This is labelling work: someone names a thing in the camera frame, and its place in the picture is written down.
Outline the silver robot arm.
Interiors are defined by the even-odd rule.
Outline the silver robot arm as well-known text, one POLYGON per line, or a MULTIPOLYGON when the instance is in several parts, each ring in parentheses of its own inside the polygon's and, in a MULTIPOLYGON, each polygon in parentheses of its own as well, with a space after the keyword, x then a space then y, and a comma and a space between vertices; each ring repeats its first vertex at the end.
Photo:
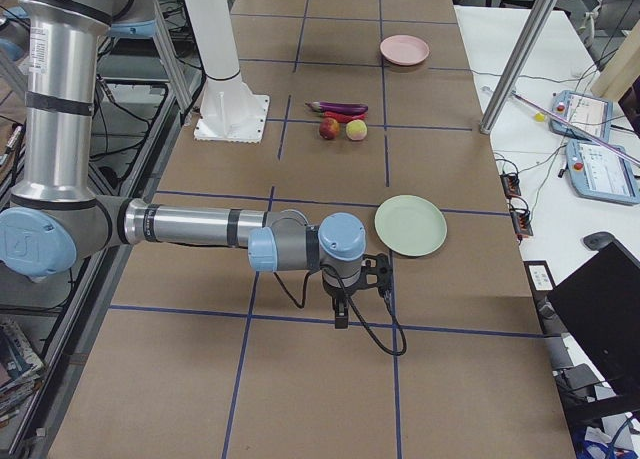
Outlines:
POLYGON ((24 175, 1 215, 1 259, 44 277, 117 245, 242 248, 258 272, 320 272, 337 328, 365 283, 365 230, 335 213, 319 225, 294 210, 184 208, 102 196, 87 184, 98 40, 126 27, 150 35, 156 0, 19 0, 30 21, 24 175))

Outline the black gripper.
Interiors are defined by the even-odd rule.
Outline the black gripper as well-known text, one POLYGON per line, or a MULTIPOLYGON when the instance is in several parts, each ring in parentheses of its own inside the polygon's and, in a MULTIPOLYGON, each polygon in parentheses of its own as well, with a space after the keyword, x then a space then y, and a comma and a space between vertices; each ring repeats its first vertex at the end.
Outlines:
POLYGON ((353 272, 351 275, 338 277, 338 272, 330 265, 322 265, 321 272, 323 288, 333 298, 334 327, 347 329, 349 327, 349 304, 345 297, 353 295, 357 291, 361 273, 353 272))

